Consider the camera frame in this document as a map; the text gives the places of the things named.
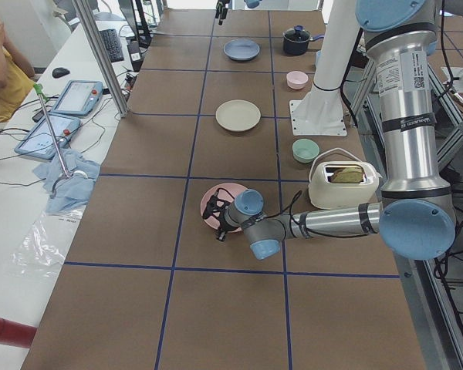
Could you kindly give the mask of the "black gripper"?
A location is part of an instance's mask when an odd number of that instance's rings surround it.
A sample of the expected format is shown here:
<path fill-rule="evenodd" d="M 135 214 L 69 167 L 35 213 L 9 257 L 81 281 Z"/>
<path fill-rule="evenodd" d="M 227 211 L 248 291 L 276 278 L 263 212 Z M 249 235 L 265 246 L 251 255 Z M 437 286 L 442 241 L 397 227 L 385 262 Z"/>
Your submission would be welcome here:
<path fill-rule="evenodd" d="M 224 242 L 227 230 L 220 226 L 218 219 L 224 208 L 234 200 L 230 190 L 224 187 L 212 187 L 201 199 L 201 217 L 204 222 L 216 230 L 216 239 Z"/>

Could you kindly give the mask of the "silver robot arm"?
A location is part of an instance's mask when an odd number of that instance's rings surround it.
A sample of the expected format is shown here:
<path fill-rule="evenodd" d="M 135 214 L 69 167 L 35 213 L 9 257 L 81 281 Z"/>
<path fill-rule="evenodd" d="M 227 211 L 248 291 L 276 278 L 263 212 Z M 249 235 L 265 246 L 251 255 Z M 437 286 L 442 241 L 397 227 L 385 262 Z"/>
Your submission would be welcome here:
<path fill-rule="evenodd" d="M 428 77 L 435 11 L 433 1 L 358 1 L 354 8 L 377 71 L 387 164 L 382 201 L 268 216 L 256 190 L 243 190 L 230 200 L 214 192 L 203 198 L 201 214 L 217 222 L 219 240 L 242 230 L 258 259 L 277 253 L 284 240 L 316 235 L 379 234 L 393 252 L 417 261 L 451 247 L 455 212 L 450 185 L 438 170 Z"/>

